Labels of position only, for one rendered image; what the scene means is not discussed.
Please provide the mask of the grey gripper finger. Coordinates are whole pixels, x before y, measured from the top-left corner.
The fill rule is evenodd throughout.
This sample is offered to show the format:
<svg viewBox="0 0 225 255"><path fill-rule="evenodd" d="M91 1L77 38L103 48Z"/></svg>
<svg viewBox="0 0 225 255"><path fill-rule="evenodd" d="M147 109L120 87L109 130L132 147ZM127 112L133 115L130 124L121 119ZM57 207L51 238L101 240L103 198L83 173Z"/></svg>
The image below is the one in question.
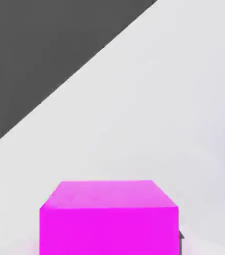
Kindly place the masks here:
<svg viewBox="0 0 225 255"><path fill-rule="evenodd" d="M201 241L188 225L181 225L181 255L202 255Z"/></svg>

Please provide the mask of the small magenta cube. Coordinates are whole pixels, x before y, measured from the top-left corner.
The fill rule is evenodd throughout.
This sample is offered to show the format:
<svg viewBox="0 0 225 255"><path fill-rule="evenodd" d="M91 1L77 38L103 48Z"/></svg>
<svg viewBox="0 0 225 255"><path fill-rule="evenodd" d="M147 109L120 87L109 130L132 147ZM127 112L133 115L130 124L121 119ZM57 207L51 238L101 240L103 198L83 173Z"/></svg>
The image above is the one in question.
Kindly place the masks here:
<svg viewBox="0 0 225 255"><path fill-rule="evenodd" d="M179 255L178 206L151 180L62 181L39 210L39 255Z"/></svg>

